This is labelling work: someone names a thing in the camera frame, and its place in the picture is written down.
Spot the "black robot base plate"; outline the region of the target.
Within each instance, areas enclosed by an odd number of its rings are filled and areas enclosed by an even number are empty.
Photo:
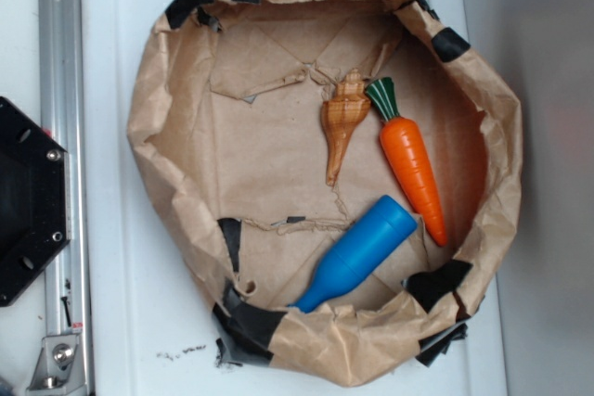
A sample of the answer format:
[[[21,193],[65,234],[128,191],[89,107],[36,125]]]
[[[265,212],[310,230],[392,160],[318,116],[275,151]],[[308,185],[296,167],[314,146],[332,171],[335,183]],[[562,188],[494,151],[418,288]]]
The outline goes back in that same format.
[[[70,241],[67,155],[1,98],[1,306],[8,307]]]

